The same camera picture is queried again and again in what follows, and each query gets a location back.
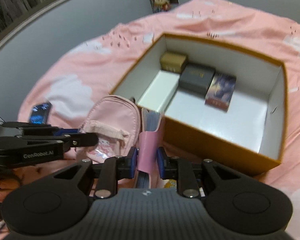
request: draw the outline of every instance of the gray ribbed panel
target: gray ribbed panel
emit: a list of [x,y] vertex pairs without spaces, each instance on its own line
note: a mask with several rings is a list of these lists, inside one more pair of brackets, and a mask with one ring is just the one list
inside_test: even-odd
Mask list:
[[291,240],[283,231],[267,236],[233,233],[213,221],[199,200],[173,189],[121,189],[107,200],[95,201],[77,225],[53,236],[12,233],[5,240]]

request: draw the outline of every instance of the smartphone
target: smartphone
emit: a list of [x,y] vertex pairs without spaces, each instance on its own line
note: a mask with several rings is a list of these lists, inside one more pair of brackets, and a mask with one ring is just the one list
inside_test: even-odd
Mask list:
[[45,124],[47,122],[51,107],[52,104],[50,102],[32,107],[29,123]]

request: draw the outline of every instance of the pink bag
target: pink bag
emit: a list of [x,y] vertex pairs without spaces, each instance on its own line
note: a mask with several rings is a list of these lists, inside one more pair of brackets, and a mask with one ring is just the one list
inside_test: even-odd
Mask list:
[[140,127],[140,113],[133,102],[119,96],[104,97],[90,110],[80,129],[97,133],[99,143],[77,148],[77,161],[89,158],[103,163],[109,157],[127,156],[138,141]]

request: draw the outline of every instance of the open box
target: open box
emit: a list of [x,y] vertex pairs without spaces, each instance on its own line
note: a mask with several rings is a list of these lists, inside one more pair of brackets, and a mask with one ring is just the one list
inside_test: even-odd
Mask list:
[[[237,77],[227,112],[178,88],[179,74],[161,70],[160,57],[167,50]],[[128,70],[112,94],[134,97],[139,107],[165,111],[164,141],[200,158],[250,176],[281,162],[287,77],[284,64],[269,56],[223,41],[166,33]]]

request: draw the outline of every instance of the pink bedsheet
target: pink bedsheet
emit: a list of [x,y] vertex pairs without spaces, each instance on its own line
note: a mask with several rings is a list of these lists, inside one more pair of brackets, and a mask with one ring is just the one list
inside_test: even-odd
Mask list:
[[[27,121],[31,107],[48,100],[53,104],[49,123],[79,127],[93,104],[109,93],[163,32],[214,37],[285,62],[290,93],[283,162],[259,179],[290,197],[294,212],[287,232],[300,239],[300,24],[293,20],[225,0],[192,0],[168,13],[119,24],[61,57],[26,97],[19,120]],[[26,172],[27,182],[68,165],[75,159],[74,152],[66,153],[66,158],[69,161]]]

